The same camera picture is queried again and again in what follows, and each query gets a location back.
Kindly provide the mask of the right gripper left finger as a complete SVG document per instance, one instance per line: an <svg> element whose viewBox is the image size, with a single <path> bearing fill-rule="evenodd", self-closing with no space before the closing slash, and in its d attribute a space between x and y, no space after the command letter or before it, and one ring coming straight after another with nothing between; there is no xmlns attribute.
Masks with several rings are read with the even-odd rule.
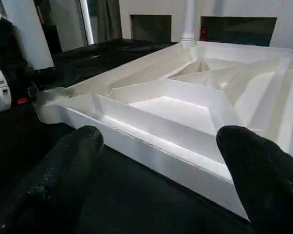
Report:
<svg viewBox="0 0 293 234"><path fill-rule="evenodd" d="M71 234L104 147L95 126L63 137L20 181L0 211L0 234Z"/></svg>

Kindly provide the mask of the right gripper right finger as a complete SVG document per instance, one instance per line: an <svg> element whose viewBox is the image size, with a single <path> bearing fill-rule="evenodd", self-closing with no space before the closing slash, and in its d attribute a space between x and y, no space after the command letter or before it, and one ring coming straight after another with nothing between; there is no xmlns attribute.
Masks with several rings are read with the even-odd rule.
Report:
<svg viewBox="0 0 293 234"><path fill-rule="evenodd" d="M251 130L229 125L218 149L257 234L293 234L293 157Z"/></svg>

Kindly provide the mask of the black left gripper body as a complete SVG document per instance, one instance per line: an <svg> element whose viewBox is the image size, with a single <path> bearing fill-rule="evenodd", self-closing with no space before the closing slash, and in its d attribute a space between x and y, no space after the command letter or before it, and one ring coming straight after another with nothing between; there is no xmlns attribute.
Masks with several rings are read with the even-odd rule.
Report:
<svg viewBox="0 0 293 234"><path fill-rule="evenodd" d="M38 89L31 78L34 69L22 55L14 25L6 19L0 19L0 70L13 105L37 100Z"/></svg>

